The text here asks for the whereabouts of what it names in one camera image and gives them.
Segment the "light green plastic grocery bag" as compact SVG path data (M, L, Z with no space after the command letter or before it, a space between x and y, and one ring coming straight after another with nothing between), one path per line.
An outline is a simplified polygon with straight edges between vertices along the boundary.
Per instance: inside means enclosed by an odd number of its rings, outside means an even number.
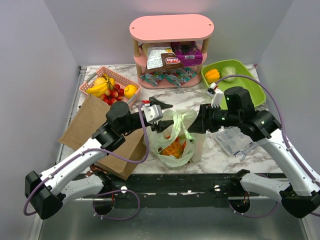
M197 115L192 109L168 109L162 120L173 120L173 125L161 133L147 129L150 152L167 168L176 169L201 161L206 136L188 131Z

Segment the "orange pineapple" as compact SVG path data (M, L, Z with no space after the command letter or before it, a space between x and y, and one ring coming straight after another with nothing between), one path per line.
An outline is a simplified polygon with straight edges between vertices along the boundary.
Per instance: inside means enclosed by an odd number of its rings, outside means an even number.
M179 141L173 141L169 146L164 148L160 154L163 156L173 156L176 159L179 159L183 155L185 149L182 145L183 144L180 143L180 139Z

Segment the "orange carrot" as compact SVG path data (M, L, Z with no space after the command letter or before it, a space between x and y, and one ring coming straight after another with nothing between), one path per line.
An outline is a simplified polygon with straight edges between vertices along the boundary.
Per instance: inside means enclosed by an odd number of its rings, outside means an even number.
M170 139L171 138L171 136L169 135L169 136L167 136L167 137L165 137L165 139ZM177 137L175 140L174 140L175 142L178 142L179 141L179 137Z

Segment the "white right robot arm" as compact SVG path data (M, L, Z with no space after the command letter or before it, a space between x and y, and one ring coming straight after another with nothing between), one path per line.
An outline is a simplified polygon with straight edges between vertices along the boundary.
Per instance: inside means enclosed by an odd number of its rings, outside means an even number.
M299 153L286 146L281 124L269 111L255 110L249 91L241 86L227 89L224 97L226 110L200 105L188 131L205 134L221 127L237 127L272 157L288 179L277 181L243 169L231 178L230 191L236 196L251 192L276 200L299 219L311 214L320 206L320 186L316 181L319 176L309 176L311 168L306 163L300 166L295 160Z

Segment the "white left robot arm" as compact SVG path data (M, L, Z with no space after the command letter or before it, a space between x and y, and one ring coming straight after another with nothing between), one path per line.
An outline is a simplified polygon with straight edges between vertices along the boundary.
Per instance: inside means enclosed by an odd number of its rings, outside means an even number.
M105 115L106 122L73 154L41 173L31 171L25 176L26 203L23 214L25 216L37 214L42 220L46 220L55 215L68 201L90 195L107 197L111 185L104 174L93 173L80 180L75 180L75 177L109 155L127 163L143 163L149 155L148 149L141 160L130 160L114 151L126 141L127 135L139 129L143 130L144 140L148 146L147 127L161 133L174 123L172 120L162 119L162 111L169 108L172 108L171 104L161 102L155 97L143 101L135 113L130 111L129 105L124 101L112 104Z

